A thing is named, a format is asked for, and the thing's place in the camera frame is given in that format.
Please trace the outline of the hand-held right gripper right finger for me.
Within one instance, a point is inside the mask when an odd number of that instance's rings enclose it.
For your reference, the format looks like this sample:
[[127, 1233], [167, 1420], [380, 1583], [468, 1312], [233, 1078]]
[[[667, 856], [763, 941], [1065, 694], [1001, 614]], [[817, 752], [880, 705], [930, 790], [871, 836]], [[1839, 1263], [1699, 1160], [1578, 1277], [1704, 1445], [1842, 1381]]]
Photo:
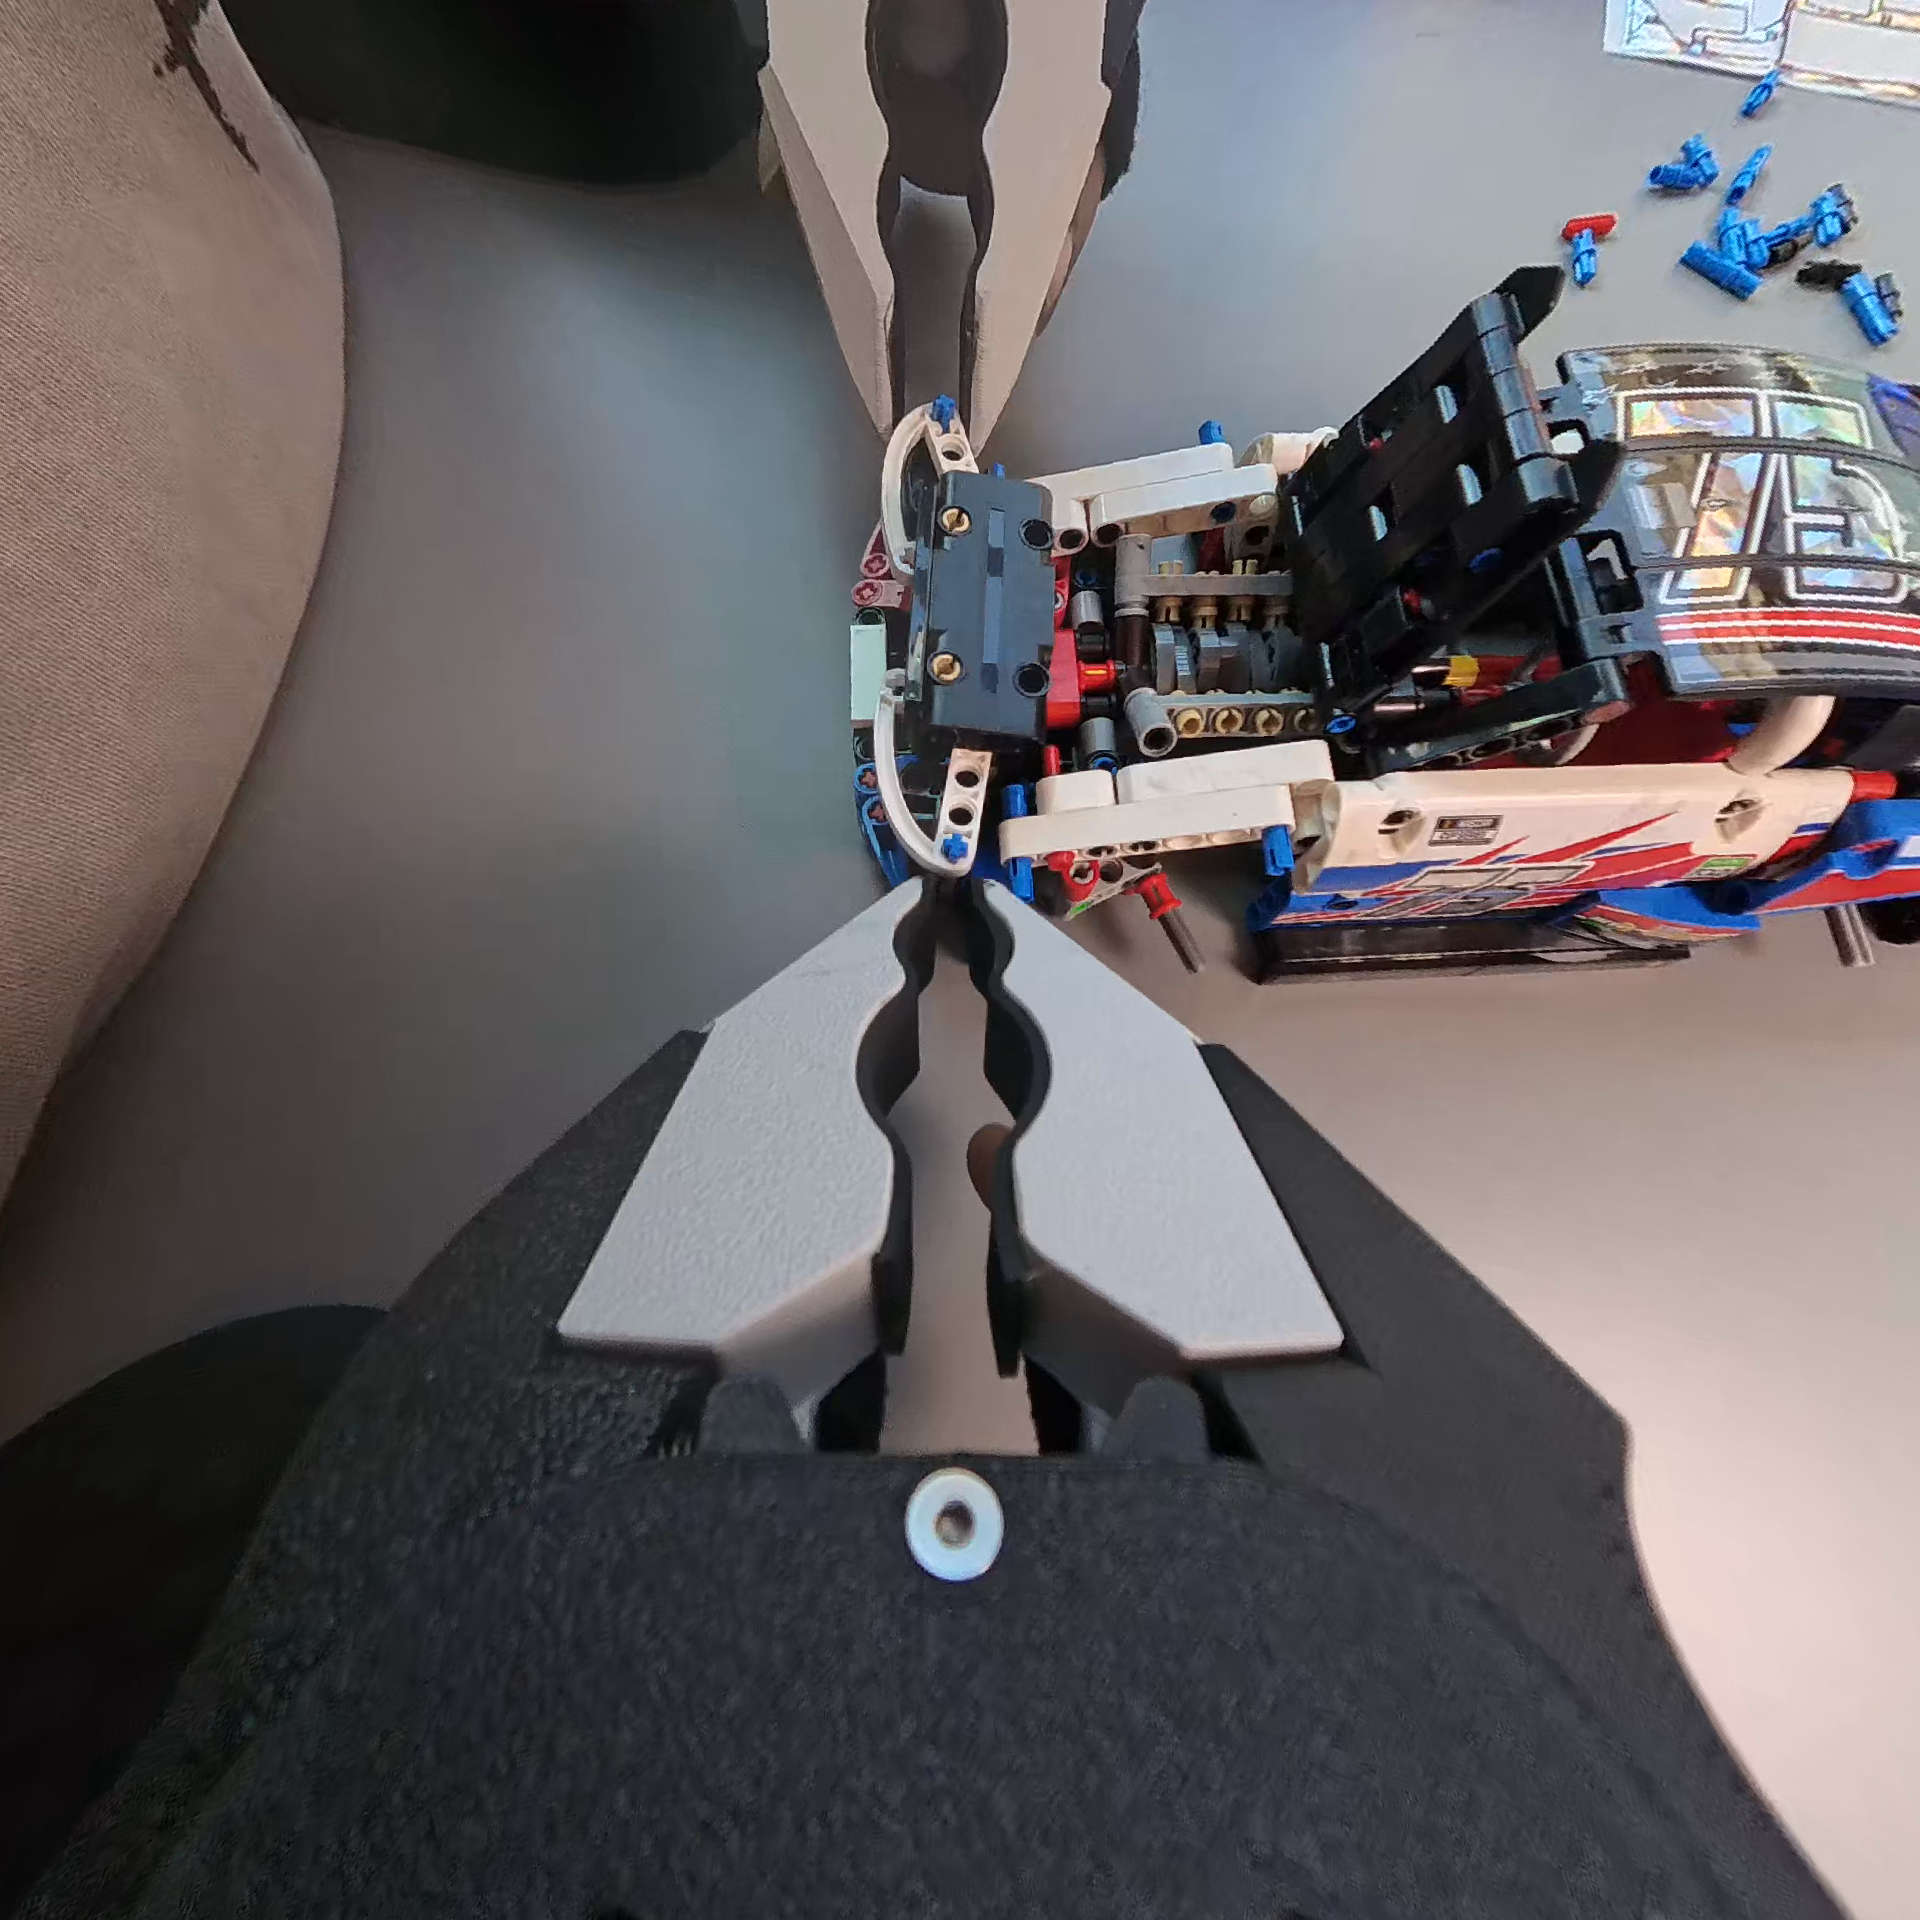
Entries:
[[1337, 1312], [1203, 1041], [1001, 882], [971, 887], [1000, 1368], [1118, 1409], [1150, 1375], [1330, 1356]]

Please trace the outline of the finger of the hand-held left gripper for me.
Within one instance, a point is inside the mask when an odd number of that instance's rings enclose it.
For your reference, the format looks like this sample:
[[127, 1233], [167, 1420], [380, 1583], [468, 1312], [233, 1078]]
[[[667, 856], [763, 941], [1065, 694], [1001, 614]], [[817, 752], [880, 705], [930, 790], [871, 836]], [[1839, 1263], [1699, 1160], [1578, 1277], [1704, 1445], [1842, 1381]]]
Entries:
[[1007, 63], [982, 156], [990, 186], [970, 282], [966, 418], [992, 433], [1043, 324], [1108, 112], [1103, 2], [1007, 5]]
[[834, 337], [878, 431], [898, 420], [897, 269], [880, 234], [890, 130], [874, 90], [871, 5], [771, 2], [760, 89]]

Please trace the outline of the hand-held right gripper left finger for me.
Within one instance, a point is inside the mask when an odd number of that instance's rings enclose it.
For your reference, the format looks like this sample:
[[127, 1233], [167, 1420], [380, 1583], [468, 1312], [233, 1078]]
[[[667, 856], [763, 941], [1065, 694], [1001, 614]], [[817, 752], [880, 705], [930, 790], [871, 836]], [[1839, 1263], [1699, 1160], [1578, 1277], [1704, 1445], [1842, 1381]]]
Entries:
[[898, 1352], [930, 884], [898, 884], [714, 1018], [567, 1300], [594, 1351], [769, 1375], [799, 1405]]

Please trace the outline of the brick-built toy race car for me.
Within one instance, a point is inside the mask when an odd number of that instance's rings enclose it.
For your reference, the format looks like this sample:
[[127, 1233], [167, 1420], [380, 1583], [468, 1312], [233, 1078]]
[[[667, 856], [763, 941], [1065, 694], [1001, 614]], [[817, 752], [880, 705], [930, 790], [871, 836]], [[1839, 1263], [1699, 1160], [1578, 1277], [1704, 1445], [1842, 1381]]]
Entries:
[[1787, 918], [1916, 945], [1916, 383], [1526, 340], [1520, 269], [1340, 426], [1039, 477], [903, 414], [855, 576], [888, 884], [1135, 898], [1255, 858], [1255, 969], [1672, 962]]

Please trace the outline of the pile of blue connector pins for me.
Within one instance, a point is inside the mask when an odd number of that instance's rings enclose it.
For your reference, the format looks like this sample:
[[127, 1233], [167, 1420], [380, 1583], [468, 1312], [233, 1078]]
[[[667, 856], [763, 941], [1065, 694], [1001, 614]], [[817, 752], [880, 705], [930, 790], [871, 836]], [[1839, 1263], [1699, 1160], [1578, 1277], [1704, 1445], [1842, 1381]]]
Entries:
[[[1688, 271], [1736, 298], [1754, 297], [1775, 271], [1798, 271], [1815, 257], [1840, 257], [1840, 241], [1852, 237], [1860, 222], [1852, 189], [1846, 183], [1832, 183], [1814, 194], [1803, 209], [1766, 224], [1748, 201], [1760, 186], [1770, 158], [1771, 146], [1760, 144], [1740, 162], [1720, 194], [1712, 237], [1692, 241], [1680, 256]], [[1886, 346], [1905, 326], [1905, 292], [1888, 271], [1863, 266], [1833, 295], [1873, 346]]]

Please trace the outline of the holographic sticker sheet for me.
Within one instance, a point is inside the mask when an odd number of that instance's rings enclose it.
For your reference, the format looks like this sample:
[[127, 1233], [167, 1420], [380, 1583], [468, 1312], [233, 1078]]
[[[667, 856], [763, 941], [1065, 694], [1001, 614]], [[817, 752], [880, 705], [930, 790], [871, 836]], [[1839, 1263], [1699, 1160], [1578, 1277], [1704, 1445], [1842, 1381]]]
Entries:
[[1855, 101], [1918, 106], [1916, 2], [1607, 2], [1603, 48]]

